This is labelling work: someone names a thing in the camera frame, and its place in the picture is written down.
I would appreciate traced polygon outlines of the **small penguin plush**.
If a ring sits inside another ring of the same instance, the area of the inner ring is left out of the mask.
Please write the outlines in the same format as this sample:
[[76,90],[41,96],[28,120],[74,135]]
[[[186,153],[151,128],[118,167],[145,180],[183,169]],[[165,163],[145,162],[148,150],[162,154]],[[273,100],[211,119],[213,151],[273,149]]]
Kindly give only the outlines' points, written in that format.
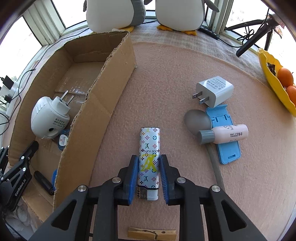
[[219,12],[217,5],[209,0],[157,0],[157,29],[196,36],[205,18],[205,6]]

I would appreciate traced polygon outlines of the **black cylindrical tube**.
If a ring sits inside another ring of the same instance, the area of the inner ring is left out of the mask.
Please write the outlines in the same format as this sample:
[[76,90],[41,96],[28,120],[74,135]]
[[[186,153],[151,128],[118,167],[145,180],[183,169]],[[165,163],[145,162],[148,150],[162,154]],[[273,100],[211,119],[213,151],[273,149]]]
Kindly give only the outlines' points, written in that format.
[[52,183],[41,172],[35,171],[34,178],[50,196],[54,195],[55,188],[53,187]]

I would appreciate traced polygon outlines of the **blue round case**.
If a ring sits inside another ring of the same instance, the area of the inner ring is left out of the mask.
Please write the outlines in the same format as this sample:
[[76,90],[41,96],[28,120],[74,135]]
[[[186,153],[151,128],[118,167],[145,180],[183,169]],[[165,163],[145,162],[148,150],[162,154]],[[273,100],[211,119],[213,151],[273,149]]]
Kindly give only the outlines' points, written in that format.
[[55,186],[56,176],[57,176],[57,169],[53,172],[52,180],[51,180],[54,191],[56,190],[56,186]]

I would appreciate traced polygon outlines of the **small blue liquid bottle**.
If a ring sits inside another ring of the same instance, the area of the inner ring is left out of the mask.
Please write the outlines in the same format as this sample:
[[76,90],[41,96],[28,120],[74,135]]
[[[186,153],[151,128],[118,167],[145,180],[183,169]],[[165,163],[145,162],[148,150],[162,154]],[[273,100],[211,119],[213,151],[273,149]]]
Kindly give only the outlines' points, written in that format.
[[70,130],[63,130],[60,135],[59,135],[59,139],[58,139],[58,148],[63,151],[67,145],[67,142],[69,140],[69,134],[70,134]]

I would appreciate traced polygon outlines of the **patterned white lighter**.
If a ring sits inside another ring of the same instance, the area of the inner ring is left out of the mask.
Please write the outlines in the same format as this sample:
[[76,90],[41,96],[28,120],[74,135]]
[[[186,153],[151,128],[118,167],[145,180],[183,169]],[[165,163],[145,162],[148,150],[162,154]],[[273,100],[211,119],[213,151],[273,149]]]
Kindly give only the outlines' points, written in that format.
[[160,149],[160,128],[141,128],[137,174],[137,195],[140,199],[158,200]]

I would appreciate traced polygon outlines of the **large penguin plush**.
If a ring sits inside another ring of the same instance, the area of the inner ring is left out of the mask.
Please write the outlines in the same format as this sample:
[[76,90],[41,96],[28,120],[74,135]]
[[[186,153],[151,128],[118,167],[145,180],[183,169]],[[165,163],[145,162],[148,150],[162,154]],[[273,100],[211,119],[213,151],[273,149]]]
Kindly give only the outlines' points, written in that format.
[[86,0],[83,11],[88,27],[96,33],[141,25],[146,15],[141,0]]

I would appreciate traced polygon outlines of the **white plug-in device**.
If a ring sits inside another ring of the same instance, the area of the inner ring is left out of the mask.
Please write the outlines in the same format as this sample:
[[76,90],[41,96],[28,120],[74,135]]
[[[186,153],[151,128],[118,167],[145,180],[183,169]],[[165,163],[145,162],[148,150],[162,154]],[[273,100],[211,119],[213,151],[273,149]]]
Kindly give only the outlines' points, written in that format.
[[69,103],[74,98],[71,96],[66,102],[64,98],[67,94],[68,90],[61,97],[51,99],[43,96],[37,101],[31,115],[31,130],[36,137],[53,139],[67,126],[71,109]]

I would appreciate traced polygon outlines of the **wooden clothespin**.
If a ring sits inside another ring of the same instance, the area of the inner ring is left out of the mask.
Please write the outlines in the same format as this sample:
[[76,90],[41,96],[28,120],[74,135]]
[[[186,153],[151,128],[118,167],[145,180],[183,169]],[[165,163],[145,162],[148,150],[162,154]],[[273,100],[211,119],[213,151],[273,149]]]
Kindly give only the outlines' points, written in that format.
[[129,238],[137,240],[176,240],[176,230],[149,230],[145,228],[129,227],[127,231]]

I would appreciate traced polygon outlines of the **black tripod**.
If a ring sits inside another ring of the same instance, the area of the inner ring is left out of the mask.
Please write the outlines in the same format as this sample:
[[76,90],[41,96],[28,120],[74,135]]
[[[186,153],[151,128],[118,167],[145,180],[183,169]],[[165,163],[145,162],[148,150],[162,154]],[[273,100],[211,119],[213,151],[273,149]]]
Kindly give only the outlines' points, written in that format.
[[242,40],[242,46],[236,52],[236,56],[240,57],[244,54],[249,48],[256,44],[264,35],[267,35],[266,42],[265,42],[265,51],[268,50],[273,32],[276,32],[280,38],[282,38],[281,28],[285,28],[284,22],[276,15],[276,14],[267,14],[264,20],[253,20],[247,21],[244,23],[240,23],[237,25],[233,25],[231,27],[226,27],[226,31],[233,31],[239,28],[245,28],[245,30],[249,30],[250,26],[259,25],[258,30],[253,34],[250,35],[247,33],[247,41],[244,42]]

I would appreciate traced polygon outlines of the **blue phone stand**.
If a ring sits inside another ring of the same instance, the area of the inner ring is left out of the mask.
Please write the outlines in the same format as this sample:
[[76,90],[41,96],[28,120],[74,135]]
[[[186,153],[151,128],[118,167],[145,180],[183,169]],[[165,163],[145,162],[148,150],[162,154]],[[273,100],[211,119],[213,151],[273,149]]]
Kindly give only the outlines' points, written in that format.
[[241,157],[240,146],[238,140],[233,137],[234,128],[233,121],[227,111],[227,104],[221,104],[215,108],[207,108],[206,114],[212,122],[212,128],[218,137],[215,138],[214,143],[217,146],[218,157],[220,164],[226,165]]

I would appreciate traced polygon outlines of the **pink cosmetic bottle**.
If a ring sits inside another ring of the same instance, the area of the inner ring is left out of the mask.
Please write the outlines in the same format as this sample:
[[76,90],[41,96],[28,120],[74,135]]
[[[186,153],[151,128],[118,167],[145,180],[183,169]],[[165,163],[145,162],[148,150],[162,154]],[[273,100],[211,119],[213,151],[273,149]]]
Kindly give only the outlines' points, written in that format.
[[248,137],[246,125],[217,126],[211,130],[202,130],[197,133],[199,144],[224,144],[244,140]]

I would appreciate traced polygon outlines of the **orange fruit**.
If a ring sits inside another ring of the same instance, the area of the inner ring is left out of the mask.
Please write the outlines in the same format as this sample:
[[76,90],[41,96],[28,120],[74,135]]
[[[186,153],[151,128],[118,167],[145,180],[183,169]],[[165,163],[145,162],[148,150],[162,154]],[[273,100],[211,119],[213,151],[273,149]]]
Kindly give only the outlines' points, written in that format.
[[293,85],[293,75],[287,68],[280,68],[277,72],[277,78],[285,88]]
[[294,85],[290,85],[286,88],[286,92],[290,101],[296,105],[296,87]]

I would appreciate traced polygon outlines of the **pink felt mat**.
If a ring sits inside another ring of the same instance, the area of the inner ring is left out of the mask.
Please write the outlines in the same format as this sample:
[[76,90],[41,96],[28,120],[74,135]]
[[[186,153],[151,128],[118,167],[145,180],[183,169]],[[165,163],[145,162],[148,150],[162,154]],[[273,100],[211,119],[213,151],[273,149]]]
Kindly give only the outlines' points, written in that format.
[[234,85],[227,111],[249,135],[241,157],[221,167],[226,193],[267,240],[278,240],[295,206],[295,118],[274,92],[241,69],[197,51],[132,42],[136,66],[113,111],[89,185],[114,177],[139,150],[142,127],[160,128],[160,151],[199,186],[214,184],[206,149],[183,118],[199,104],[196,83],[221,76]]

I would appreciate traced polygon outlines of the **yellow fruit bowl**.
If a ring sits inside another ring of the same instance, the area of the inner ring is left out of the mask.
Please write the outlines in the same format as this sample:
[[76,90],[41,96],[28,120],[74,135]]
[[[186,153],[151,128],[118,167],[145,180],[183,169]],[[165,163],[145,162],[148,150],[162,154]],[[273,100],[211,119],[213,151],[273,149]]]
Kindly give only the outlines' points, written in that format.
[[269,52],[265,51],[262,48],[258,49],[257,55],[267,82],[275,92],[278,99],[282,102],[282,104],[286,107],[290,114],[295,117],[295,105],[291,102],[286,90],[283,88],[277,77],[273,75],[273,73],[270,71],[267,64],[269,63],[275,65],[275,71],[278,71],[282,67],[282,65],[276,58],[274,58],[272,54],[269,54]]

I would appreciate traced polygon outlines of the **white usb charger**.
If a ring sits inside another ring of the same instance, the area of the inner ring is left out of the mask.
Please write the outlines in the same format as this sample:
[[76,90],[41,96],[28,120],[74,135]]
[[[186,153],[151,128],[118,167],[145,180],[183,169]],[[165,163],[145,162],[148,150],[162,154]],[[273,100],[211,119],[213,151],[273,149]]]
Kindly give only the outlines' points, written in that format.
[[196,91],[192,99],[198,98],[199,104],[206,104],[215,108],[222,102],[229,99],[234,91],[234,86],[224,78],[215,76],[196,84]]

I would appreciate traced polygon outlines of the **brown cardboard box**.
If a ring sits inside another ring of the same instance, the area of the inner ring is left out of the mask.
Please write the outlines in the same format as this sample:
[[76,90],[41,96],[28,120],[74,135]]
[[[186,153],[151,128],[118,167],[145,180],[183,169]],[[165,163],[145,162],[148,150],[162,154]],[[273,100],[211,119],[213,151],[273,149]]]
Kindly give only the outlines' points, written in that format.
[[31,171],[46,178],[57,173],[54,195],[32,180],[23,201],[45,221],[79,185],[88,185],[94,162],[113,111],[136,66],[130,33],[112,31],[90,34],[51,46],[29,78],[29,88],[16,114],[9,161],[17,163],[36,139],[31,113],[43,96],[66,94],[70,102],[69,141],[60,150],[52,140],[39,140]]

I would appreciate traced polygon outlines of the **white power strip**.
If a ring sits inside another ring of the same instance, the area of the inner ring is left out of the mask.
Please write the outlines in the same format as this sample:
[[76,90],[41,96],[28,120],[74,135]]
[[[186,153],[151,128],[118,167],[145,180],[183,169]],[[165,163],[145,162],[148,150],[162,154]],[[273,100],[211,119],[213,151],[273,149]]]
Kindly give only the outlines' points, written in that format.
[[9,118],[16,104],[18,90],[19,84],[15,81],[10,89],[5,84],[1,87],[1,111]]

